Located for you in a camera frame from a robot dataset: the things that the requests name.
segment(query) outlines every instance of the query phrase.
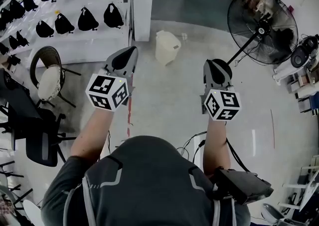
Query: wicker chair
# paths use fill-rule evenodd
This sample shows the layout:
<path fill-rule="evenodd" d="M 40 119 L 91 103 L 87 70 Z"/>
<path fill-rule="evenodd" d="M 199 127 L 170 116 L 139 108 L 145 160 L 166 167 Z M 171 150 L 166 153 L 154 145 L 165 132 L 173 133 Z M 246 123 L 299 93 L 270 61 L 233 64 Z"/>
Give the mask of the wicker chair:
<path fill-rule="evenodd" d="M 35 69 L 36 65 L 41 59 L 47 70 L 43 73 L 40 82 L 36 79 Z M 73 103 L 65 99 L 60 90 L 63 87 L 65 74 L 68 71 L 76 75 L 81 75 L 80 73 L 65 69 L 61 65 L 61 59 L 57 50 L 51 46 L 46 46 L 41 48 L 33 57 L 30 66 L 30 78 L 32 83 L 38 89 L 38 95 L 41 101 L 47 102 L 52 105 L 49 100 L 58 96 L 74 108 L 76 107 Z"/>

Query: wall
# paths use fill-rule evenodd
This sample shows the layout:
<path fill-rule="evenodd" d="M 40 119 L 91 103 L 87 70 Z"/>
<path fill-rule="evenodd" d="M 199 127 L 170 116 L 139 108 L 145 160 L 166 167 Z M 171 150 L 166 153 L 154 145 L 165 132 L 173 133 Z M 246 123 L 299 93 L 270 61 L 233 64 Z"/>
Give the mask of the wall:
<path fill-rule="evenodd" d="M 152 0 L 133 0 L 135 41 L 149 41 Z"/>

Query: forearm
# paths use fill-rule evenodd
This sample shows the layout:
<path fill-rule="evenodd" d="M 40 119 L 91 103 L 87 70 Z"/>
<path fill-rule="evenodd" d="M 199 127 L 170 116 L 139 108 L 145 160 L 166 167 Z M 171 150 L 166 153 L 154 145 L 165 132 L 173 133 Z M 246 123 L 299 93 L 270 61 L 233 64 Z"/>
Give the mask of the forearm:
<path fill-rule="evenodd" d="M 92 163 L 96 162 L 105 144 L 113 112 L 95 109 L 80 135 L 71 147 L 71 156 L 84 158 Z"/>
<path fill-rule="evenodd" d="M 230 168 L 230 157 L 226 143 L 226 127 L 223 121 L 209 118 L 204 146 L 203 168 L 207 176 L 214 174 L 218 167 Z"/>

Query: person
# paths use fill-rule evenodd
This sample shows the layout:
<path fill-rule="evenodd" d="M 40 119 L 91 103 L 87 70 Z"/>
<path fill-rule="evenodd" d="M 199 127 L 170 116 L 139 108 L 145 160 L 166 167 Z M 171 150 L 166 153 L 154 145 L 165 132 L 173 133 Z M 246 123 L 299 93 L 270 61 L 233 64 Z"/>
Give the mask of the person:
<path fill-rule="evenodd" d="M 224 122 L 209 119 L 203 170 L 167 141 L 129 138 L 99 160 L 113 112 L 95 109 L 47 190 L 41 209 L 46 226 L 211 226 L 214 202 L 209 178 L 230 168 Z M 219 225 L 234 225 L 233 206 L 220 203 Z M 247 206 L 235 204 L 235 223 L 250 225 Z"/>

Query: pedestal fan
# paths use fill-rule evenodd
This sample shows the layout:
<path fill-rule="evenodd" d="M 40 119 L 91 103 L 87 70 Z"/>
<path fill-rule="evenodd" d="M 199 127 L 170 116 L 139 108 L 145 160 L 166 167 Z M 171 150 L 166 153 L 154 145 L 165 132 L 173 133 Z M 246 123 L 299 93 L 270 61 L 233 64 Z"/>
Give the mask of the pedestal fan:
<path fill-rule="evenodd" d="M 296 21 L 280 0 L 233 0 L 227 17 L 240 47 L 228 65 L 241 52 L 260 63 L 279 64 L 290 58 L 298 44 Z"/>

